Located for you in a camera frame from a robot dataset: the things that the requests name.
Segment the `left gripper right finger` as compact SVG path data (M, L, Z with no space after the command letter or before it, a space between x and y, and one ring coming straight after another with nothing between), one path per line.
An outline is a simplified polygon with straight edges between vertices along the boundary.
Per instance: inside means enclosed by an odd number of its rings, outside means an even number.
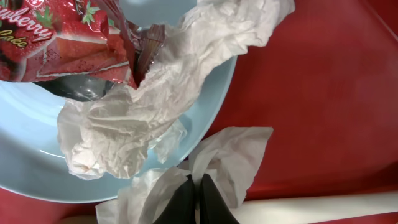
M209 174L201 180L199 201L200 224L239 224Z

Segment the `white tissue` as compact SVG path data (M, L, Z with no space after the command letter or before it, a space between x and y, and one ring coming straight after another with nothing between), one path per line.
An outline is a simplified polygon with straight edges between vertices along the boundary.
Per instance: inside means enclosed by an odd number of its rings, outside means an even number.
M98 223L154 223L187 175L195 184L196 222L205 174L230 212L242 205L272 128L225 128L201 141L182 168L139 169L149 149L164 159L177 147L184 134L178 117L210 72L250 46L265 46L294 9L293 1L200 1L177 27L166 28L166 43L138 89L117 85L100 100L65 102L58 140L70 173L85 180L105 173L131 179L116 199L97 205Z

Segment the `orange carrot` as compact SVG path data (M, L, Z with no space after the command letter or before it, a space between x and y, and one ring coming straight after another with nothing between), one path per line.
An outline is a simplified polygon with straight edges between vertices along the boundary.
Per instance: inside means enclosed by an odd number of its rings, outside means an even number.
M98 224L98 222L93 215L79 215L63 218L57 224Z

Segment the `red strawberry snack wrapper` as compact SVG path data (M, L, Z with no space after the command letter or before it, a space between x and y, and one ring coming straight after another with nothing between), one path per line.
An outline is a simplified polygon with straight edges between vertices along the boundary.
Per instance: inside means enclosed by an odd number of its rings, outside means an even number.
M1 80L77 101L138 88L164 40L163 25L127 21L117 1L1 0Z

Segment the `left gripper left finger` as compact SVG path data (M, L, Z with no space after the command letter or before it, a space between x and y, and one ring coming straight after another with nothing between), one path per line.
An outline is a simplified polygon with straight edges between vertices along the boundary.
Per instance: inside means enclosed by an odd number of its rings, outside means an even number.
M191 175L173 194L154 224L196 224L195 184Z

